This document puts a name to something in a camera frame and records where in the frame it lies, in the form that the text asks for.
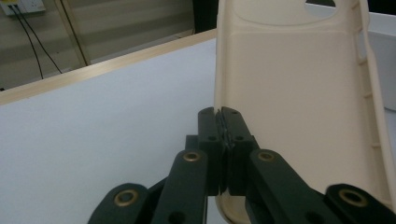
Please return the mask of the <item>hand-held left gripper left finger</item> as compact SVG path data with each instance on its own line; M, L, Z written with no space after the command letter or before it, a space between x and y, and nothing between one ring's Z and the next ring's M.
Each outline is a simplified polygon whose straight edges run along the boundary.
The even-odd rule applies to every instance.
M198 113L198 134L186 136L186 150L202 150L208 157L207 189L209 196L220 194L223 145L213 107Z

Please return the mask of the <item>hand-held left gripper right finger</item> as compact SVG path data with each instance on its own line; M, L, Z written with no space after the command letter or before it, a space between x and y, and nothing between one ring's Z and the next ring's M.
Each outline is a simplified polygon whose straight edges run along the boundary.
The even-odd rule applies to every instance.
M223 107L220 120L228 156L227 189L232 196L245 196L249 155L259 147L239 111Z

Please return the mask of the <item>beige phone case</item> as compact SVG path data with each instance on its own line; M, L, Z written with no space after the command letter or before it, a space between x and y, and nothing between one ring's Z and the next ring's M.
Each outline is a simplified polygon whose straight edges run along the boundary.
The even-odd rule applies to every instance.
M215 108L258 149L232 224L396 224L396 163L362 0L219 0Z

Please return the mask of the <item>white plastic bin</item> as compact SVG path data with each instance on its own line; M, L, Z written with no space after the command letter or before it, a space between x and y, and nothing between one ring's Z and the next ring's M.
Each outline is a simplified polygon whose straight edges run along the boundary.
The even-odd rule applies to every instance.
M362 0L385 110L396 114L396 0Z

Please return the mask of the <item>white wall socket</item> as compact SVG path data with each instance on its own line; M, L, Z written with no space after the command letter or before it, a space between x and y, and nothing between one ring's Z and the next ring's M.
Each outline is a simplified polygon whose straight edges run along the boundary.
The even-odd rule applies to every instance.
M46 10L42 0L0 0L0 8L7 16L13 16L16 11L31 14Z

